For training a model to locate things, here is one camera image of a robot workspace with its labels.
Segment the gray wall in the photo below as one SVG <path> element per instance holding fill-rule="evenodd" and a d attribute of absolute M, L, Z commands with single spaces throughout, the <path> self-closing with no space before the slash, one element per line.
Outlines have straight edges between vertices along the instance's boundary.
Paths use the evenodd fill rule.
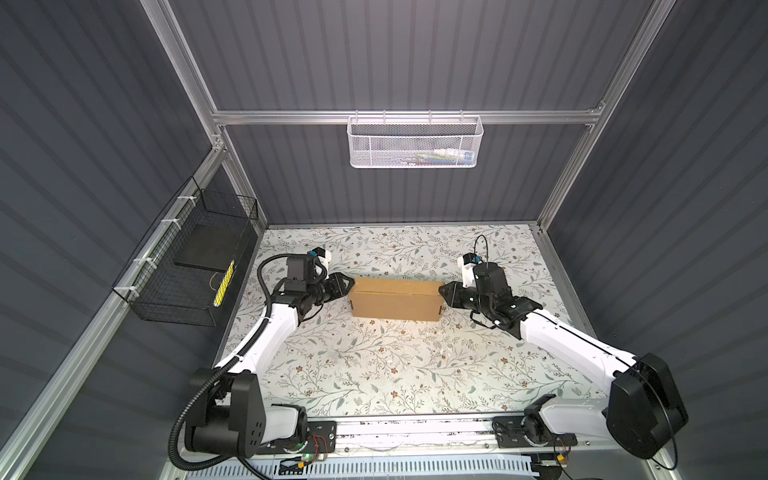
<path fill-rule="evenodd" d="M 535 220 L 584 131 L 490 125 L 475 168 L 349 165 L 346 129 L 227 127 L 271 223 Z"/>
<path fill-rule="evenodd" d="M 597 106 L 650 2 L 171 4 L 222 110 L 514 110 Z M 477 167 L 406 172 L 353 170 L 342 127 L 230 127 L 270 223 L 535 220 L 581 131 L 487 127 Z"/>
<path fill-rule="evenodd" d="M 768 449 L 768 3 L 678 2 L 550 234 L 598 336 L 670 364 L 686 478 Z"/>
<path fill-rule="evenodd" d="M 209 149 L 138 2 L 0 2 L 0 444 Z M 165 365 L 210 359 L 209 335 L 128 320 L 28 478 L 87 465 L 96 450 L 116 461 L 112 435 L 149 445 L 158 432 L 144 417 L 131 431 L 112 425 L 122 408 L 159 403 L 157 416 L 181 404 L 186 371 Z M 128 470 L 153 475 L 150 457 Z"/>

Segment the white mesh basket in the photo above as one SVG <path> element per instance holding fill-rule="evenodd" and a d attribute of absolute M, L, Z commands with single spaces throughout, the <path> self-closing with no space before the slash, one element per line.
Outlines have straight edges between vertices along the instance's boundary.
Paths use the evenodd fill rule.
<path fill-rule="evenodd" d="M 353 116 L 346 125 L 354 168 L 471 168 L 482 123 L 464 115 Z"/>

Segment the floral tablecloth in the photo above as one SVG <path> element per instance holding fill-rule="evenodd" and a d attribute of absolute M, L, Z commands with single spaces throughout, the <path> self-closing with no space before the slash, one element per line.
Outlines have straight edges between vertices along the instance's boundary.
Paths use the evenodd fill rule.
<path fill-rule="evenodd" d="M 455 259 L 472 251 L 480 233 L 515 295 L 543 303 L 570 322 L 526 225 L 268 230 L 255 262 L 324 247 L 333 253 L 332 272 L 448 282 L 461 279 Z M 478 253 L 485 255 L 482 240 Z M 265 267 L 267 286 L 275 285 L 285 268 L 279 260 Z M 227 353 L 262 308 L 254 267 Z M 468 310 L 444 306 L 439 322 L 363 319 L 352 316 L 348 299 L 326 304 L 303 323 L 260 380 L 267 402 L 304 405 L 310 416 L 518 410 L 550 392 L 566 398 L 603 396 L 544 350 L 476 326 Z"/>

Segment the brown cardboard box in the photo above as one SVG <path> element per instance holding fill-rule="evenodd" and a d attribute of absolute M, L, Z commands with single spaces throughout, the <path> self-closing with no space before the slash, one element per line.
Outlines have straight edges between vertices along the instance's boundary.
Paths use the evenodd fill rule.
<path fill-rule="evenodd" d="M 441 282 L 355 278 L 349 291 L 352 314 L 394 320 L 440 320 L 443 299 L 437 291 Z"/>

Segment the yellow connector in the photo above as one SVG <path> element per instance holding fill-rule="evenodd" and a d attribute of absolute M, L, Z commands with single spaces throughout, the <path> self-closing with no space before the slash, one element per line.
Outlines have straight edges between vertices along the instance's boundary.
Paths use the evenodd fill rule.
<path fill-rule="evenodd" d="M 224 274 L 223 280 L 221 280 L 221 285 L 219 285 L 219 290 L 216 292 L 216 296 L 214 297 L 214 306 L 221 306 L 221 302 L 224 301 L 224 294 L 227 292 L 227 287 L 230 285 L 230 281 L 232 280 L 232 274 L 235 271 L 235 261 L 232 260 L 230 262 L 230 267 L 227 269 L 227 272 Z"/>

